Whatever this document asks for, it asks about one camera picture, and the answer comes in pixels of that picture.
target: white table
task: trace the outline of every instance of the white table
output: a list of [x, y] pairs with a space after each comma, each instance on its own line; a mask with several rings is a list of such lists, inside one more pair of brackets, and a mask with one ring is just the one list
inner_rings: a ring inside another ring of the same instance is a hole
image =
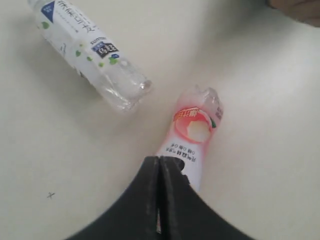
[[2, 1], [0, 239], [60, 240], [95, 220], [198, 83], [225, 105], [199, 194], [259, 240], [319, 240], [319, 29], [248, 0], [73, 2], [155, 91], [136, 115], [115, 114], [42, 39], [27, 3]]

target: clear plastic bottle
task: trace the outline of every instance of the clear plastic bottle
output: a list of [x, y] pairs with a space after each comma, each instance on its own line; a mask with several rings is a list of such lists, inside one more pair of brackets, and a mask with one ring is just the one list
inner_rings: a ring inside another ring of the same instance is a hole
[[72, 3], [28, 0], [43, 37], [112, 107], [134, 112], [152, 82]]

